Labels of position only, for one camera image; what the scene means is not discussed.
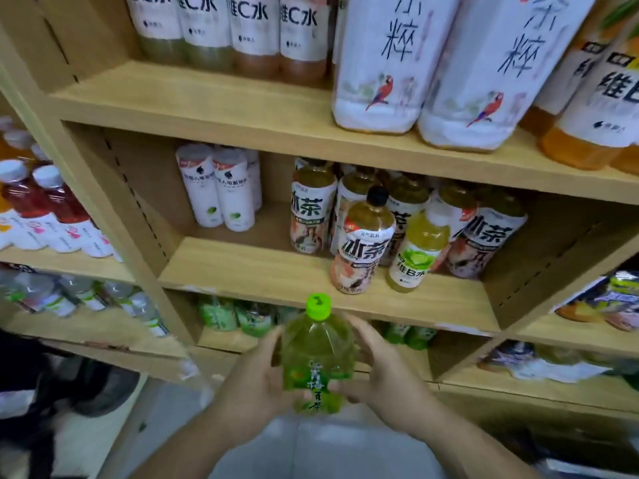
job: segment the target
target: wooden shelf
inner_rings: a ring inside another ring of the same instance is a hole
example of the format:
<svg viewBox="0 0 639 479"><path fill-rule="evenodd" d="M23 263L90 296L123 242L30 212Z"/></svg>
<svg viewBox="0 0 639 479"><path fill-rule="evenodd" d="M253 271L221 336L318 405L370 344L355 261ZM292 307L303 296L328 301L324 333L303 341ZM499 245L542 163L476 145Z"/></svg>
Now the wooden shelf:
<svg viewBox="0 0 639 479"><path fill-rule="evenodd" d="M185 238L160 275L164 287L201 294L304 307L312 292L325 292L335 309L368 319L466 332L499 332L483 284L430 274L410 294L392 290L379 269L367 292L347 296L330 282L331 261L293 251Z"/></svg>
<svg viewBox="0 0 639 479"><path fill-rule="evenodd" d="M49 248L20 250L11 246L0 251L0 262L28 265L34 269L58 274L69 273L135 283L131 272L115 258L94 258L82 251L59 253Z"/></svg>
<svg viewBox="0 0 639 479"><path fill-rule="evenodd" d="M619 377L597 376L569 385L552 380L518 380L508 373L494 373L472 366L443 382L555 402L639 413L639 392Z"/></svg>
<svg viewBox="0 0 639 479"><path fill-rule="evenodd" d="M0 328L24 336L103 347L134 353L186 358L184 347L172 336L156 338L144 324L121 308L94 312L78 306L69 317L19 311L3 314Z"/></svg>
<svg viewBox="0 0 639 479"><path fill-rule="evenodd" d="M547 314L516 333L522 341L639 358L639 333L627 333L605 322L576 322Z"/></svg>
<svg viewBox="0 0 639 479"><path fill-rule="evenodd" d="M545 158L517 130L494 154L432 148L416 133L365 135L333 122L327 90L128 61L51 94L64 120L344 163L636 204L639 178Z"/></svg>
<svg viewBox="0 0 639 479"><path fill-rule="evenodd" d="M248 336L242 331L220 332L211 328L204 328L198 346L218 351L244 353L257 344L257 338ZM416 351L408 346L397 346L397 350L420 378L425 381L433 381L427 350ZM362 373L370 373L371 367L363 363L356 363L355 370Z"/></svg>

